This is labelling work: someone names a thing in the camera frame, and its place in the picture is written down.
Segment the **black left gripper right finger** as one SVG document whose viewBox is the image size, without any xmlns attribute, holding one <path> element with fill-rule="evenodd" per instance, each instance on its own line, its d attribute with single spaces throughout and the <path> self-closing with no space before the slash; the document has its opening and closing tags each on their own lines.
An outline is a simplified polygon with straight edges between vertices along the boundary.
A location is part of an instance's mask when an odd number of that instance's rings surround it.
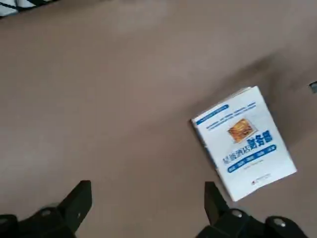
<svg viewBox="0 0 317 238">
<path fill-rule="evenodd" d="M 269 216 L 264 222 L 246 212 L 230 208 L 216 184 L 205 182 L 204 209 L 209 220 L 199 238 L 306 238 L 294 221 L 282 216 Z"/>
</svg>

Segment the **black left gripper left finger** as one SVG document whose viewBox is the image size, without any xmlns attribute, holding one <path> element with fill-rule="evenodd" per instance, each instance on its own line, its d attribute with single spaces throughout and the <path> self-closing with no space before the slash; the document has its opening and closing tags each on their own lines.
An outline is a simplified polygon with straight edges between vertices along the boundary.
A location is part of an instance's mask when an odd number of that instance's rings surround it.
<svg viewBox="0 0 317 238">
<path fill-rule="evenodd" d="M 80 181 L 57 205 L 40 209 L 24 220 L 14 214 L 1 214 L 2 238 L 74 238 L 92 207 L 92 185 Z"/>
</svg>

